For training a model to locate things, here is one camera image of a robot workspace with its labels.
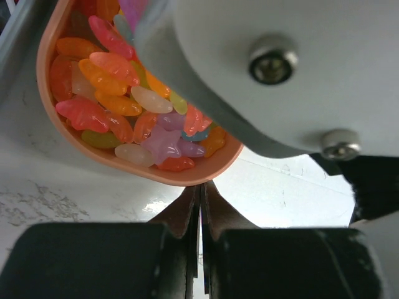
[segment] translucent candy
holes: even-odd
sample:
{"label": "translucent candy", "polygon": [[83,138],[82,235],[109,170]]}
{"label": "translucent candy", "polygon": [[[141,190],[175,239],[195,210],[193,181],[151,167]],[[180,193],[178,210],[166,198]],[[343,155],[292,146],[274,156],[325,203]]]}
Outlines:
{"label": "translucent candy", "polygon": [[71,126],[77,131],[108,132],[109,125],[105,110],[88,98],[77,95],[70,100],[59,102],[55,110],[69,119]]}
{"label": "translucent candy", "polygon": [[159,169],[169,171],[183,171],[186,169],[193,168],[195,166],[194,161],[187,157],[180,158],[168,158],[164,160],[161,165],[158,165]]}
{"label": "translucent candy", "polygon": [[57,40],[56,47],[59,54],[75,59],[88,58],[91,53],[102,52],[101,48],[80,37],[61,38]]}
{"label": "translucent candy", "polygon": [[119,0],[120,8],[129,22],[130,28],[135,32],[138,20],[140,20],[148,0]]}
{"label": "translucent candy", "polygon": [[74,36],[86,39],[95,44],[97,47],[100,47],[102,50],[105,50],[90,28],[89,19],[87,16],[79,11],[72,11],[72,14],[70,15],[70,21],[72,23],[72,32],[74,33]]}
{"label": "translucent candy", "polygon": [[88,145],[94,148],[100,148],[102,150],[107,150],[110,148],[116,148],[122,143],[115,137],[113,133],[97,133],[90,130],[85,130],[81,136],[82,140]]}
{"label": "translucent candy", "polygon": [[79,69],[79,64],[76,61],[72,61],[72,92],[76,95],[81,95],[89,100],[97,103],[94,97],[95,88],[93,85],[83,76]]}
{"label": "translucent candy", "polygon": [[144,167],[154,165],[152,154],[140,145],[120,145],[115,148],[115,155],[136,165]]}
{"label": "translucent candy", "polygon": [[136,61],[130,61],[130,63],[134,66],[138,78],[140,79],[140,86],[145,89],[151,89],[148,85],[147,78],[145,77],[145,69],[144,67]]}
{"label": "translucent candy", "polygon": [[145,76],[147,78],[148,85],[150,88],[159,94],[163,98],[167,98],[170,95],[170,88],[154,77],[149,71],[145,71]]}
{"label": "translucent candy", "polygon": [[107,118],[109,120],[110,130],[121,142],[133,142],[133,129],[126,118],[115,113],[107,113]]}
{"label": "translucent candy", "polygon": [[140,115],[135,123],[134,137],[135,143],[142,143],[146,140],[156,123],[156,114],[152,112],[144,112]]}
{"label": "translucent candy", "polygon": [[205,155],[205,148],[196,143],[180,139],[177,142],[177,146],[179,147],[181,154],[186,157],[199,158]]}
{"label": "translucent candy", "polygon": [[108,95],[100,90],[97,90],[94,95],[101,105],[116,114],[136,116],[142,112],[141,106],[135,100],[123,95]]}
{"label": "translucent candy", "polygon": [[179,158],[181,151],[177,146],[180,139],[179,131],[165,131],[155,125],[150,137],[142,142],[142,147],[151,152],[156,165],[162,164],[167,158]]}
{"label": "translucent candy", "polygon": [[127,60],[137,60],[135,49],[124,41],[111,23],[97,16],[91,16],[89,17],[89,24],[96,38],[110,52],[117,53]]}
{"label": "translucent candy", "polygon": [[152,90],[145,89],[141,86],[134,86],[130,92],[137,103],[145,110],[153,113],[169,113],[173,110],[171,102],[160,97]]}
{"label": "translucent candy", "polygon": [[121,55],[115,53],[97,52],[89,57],[90,61],[111,74],[115,79],[127,83],[129,86],[140,84],[140,79],[134,66]]}
{"label": "translucent candy", "polygon": [[220,127],[212,129],[209,133],[209,137],[200,142],[199,145],[205,147],[205,158],[212,156],[218,149],[222,148],[226,143],[224,137],[226,132]]}
{"label": "translucent candy", "polygon": [[188,105],[184,131],[187,136],[194,136],[202,125],[202,113],[193,105]]}
{"label": "translucent candy", "polygon": [[180,115],[177,112],[171,112],[167,114],[159,114],[156,121],[166,131],[181,131],[185,125],[185,115]]}
{"label": "translucent candy", "polygon": [[172,90],[170,92],[169,100],[173,104],[173,108],[177,113],[182,115],[187,113],[186,100]]}
{"label": "translucent candy", "polygon": [[72,64],[65,56],[58,55],[51,65],[50,89],[57,102],[73,97]]}
{"label": "translucent candy", "polygon": [[132,30],[130,29],[129,23],[126,20],[126,17],[122,14],[117,14],[113,17],[113,23],[115,27],[118,29],[119,34],[123,37],[125,42],[134,47],[134,35]]}
{"label": "translucent candy", "polygon": [[193,136],[187,136],[186,132],[182,131],[181,137],[187,141],[201,141],[201,140],[205,140],[208,138],[210,131],[211,131],[210,128],[207,127],[207,129],[205,129],[204,131],[197,132]]}
{"label": "translucent candy", "polygon": [[114,79],[110,74],[94,65],[89,59],[79,61],[79,69],[87,80],[98,90],[109,95],[124,95],[127,92],[127,84]]}
{"label": "translucent candy", "polygon": [[119,11],[118,0],[97,0],[97,15],[107,21],[112,21]]}

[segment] orange gummy candy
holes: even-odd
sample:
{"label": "orange gummy candy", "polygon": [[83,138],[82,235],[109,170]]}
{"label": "orange gummy candy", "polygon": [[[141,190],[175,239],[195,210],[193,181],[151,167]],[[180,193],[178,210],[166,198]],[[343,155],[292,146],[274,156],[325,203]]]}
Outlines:
{"label": "orange gummy candy", "polygon": [[79,69],[96,89],[109,95],[124,95],[127,93],[125,82],[113,78],[109,73],[91,63],[89,59],[79,61]]}
{"label": "orange gummy candy", "polygon": [[115,113],[108,113],[107,118],[110,121],[110,130],[114,135],[124,143],[132,143],[134,140],[133,129],[126,118]]}
{"label": "orange gummy candy", "polygon": [[65,56],[58,55],[50,69],[50,88],[57,102],[72,98],[72,64]]}
{"label": "orange gummy candy", "polygon": [[137,116],[142,112],[142,107],[135,100],[123,95],[108,95],[97,90],[94,96],[101,105],[116,114]]}
{"label": "orange gummy candy", "polygon": [[157,114],[149,111],[144,112],[138,117],[134,128],[135,143],[140,144],[150,136],[156,123],[156,117]]}
{"label": "orange gummy candy", "polygon": [[91,53],[103,52],[101,48],[97,47],[88,40],[81,39],[80,37],[64,37],[57,40],[58,54],[72,57],[75,59],[88,58]]}
{"label": "orange gummy candy", "polygon": [[187,157],[180,158],[167,158],[161,165],[158,165],[159,169],[169,171],[183,171],[186,169],[193,168],[195,166],[194,161]]}
{"label": "orange gummy candy", "polygon": [[200,142],[199,145],[205,147],[205,158],[212,156],[218,149],[222,148],[226,141],[224,137],[226,136],[226,131],[224,131],[220,126],[213,128],[207,139]]}

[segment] candy bowl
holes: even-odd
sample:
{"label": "candy bowl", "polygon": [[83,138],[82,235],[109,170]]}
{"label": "candy bowl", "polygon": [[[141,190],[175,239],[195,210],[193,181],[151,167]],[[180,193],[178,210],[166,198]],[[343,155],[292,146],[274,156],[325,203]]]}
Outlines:
{"label": "candy bowl", "polygon": [[37,84],[54,126],[89,158],[137,176],[174,186],[215,178],[242,144],[141,65],[125,18],[109,22],[118,1],[103,2],[59,0],[42,36]]}

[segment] yellow gummy candy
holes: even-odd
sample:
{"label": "yellow gummy candy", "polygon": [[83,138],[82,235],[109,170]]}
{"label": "yellow gummy candy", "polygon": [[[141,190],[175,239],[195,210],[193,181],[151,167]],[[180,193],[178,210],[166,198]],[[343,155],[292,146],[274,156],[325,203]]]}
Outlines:
{"label": "yellow gummy candy", "polygon": [[177,113],[181,115],[187,113],[188,106],[186,100],[172,90],[170,92],[169,100],[173,104],[173,108],[176,110]]}

